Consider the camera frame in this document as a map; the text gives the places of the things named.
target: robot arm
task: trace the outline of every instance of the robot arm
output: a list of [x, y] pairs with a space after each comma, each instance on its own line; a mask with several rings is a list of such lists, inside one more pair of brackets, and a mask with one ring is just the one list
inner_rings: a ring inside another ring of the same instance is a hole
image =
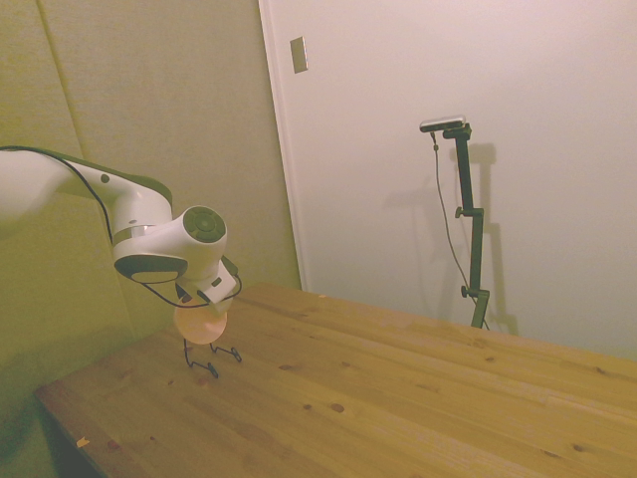
[[118, 272], [149, 289], [174, 281], [177, 307], [208, 305], [215, 316], [230, 307], [237, 271], [223, 256], [226, 225], [212, 209], [190, 207], [173, 219], [170, 191], [154, 179], [22, 146], [0, 147], [0, 183], [0, 239], [33, 218], [54, 192], [92, 196], [105, 214]]

